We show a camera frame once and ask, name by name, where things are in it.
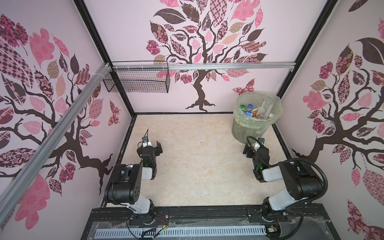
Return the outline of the orange tea bottle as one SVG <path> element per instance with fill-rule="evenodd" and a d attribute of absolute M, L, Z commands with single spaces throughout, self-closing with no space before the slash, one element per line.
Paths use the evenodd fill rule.
<path fill-rule="evenodd" d="M 258 109 L 253 109 L 251 112 L 252 112 L 252 117 L 255 118 L 258 114 Z"/>

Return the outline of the green Sprite bottle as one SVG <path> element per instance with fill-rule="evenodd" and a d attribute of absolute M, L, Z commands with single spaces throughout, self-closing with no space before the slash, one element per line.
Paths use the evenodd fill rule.
<path fill-rule="evenodd" d="M 243 112 L 247 112 L 247 111 L 248 111 L 248 106 L 247 106 L 247 105 L 240 105 L 239 107 L 240 107 L 240 109 L 241 109 Z"/>

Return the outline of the clear Pepsi bottle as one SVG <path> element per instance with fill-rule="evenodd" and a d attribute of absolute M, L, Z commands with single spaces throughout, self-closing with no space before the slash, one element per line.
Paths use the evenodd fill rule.
<path fill-rule="evenodd" d="M 253 117 L 253 110 L 254 110 L 253 105 L 252 105 L 252 104 L 249 104 L 249 105 L 246 107 L 244 113 L 245 113 L 246 116 Z"/>

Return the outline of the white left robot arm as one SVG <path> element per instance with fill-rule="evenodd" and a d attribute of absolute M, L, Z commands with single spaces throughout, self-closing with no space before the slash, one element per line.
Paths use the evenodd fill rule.
<path fill-rule="evenodd" d="M 144 141 L 137 153 L 142 161 L 139 164 L 115 165 L 104 192 L 104 202 L 124 206 L 137 215 L 154 217 L 155 206 L 152 200 L 141 194 L 142 181 L 154 180 L 157 175 L 156 157 L 163 153 L 162 146 L 156 142 Z"/>

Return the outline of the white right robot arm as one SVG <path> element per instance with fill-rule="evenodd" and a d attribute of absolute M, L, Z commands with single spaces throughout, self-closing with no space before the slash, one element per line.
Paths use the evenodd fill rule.
<path fill-rule="evenodd" d="M 284 188 L 272 197 L 264 199 L 262 209 L 265 214 L 287 210 L 301 203 L 321 198 L 329 183 L 325 173 L 311 161 L 301 158 L 288 159 L 270 164 L 269 149 L 256 143 L 247 143 L 243 154 L 253 161 L 253 173 L 261 183 L 283 181 Z"/>

